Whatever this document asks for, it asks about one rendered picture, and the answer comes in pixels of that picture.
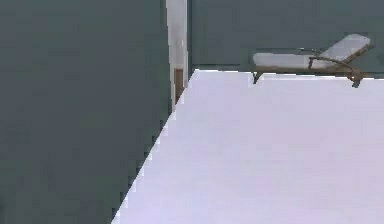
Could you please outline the wooden lounge chair grey cushion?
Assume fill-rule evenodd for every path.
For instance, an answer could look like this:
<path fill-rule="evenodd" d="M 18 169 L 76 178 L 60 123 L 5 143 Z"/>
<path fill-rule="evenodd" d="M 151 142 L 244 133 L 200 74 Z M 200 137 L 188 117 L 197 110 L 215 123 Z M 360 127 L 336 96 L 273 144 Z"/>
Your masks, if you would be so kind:
<path fill-rule="evenodd" d="M 255 53 L 252 71 L 256 84 L 264 73 L 276 74 L 324 74 L 346 77 L 358 88 L 367 76 L 350 63 L 373 47 L 371 39 L 360 34 L 349 34 L 325 51 L 309 49 L 309 54 Z"/>

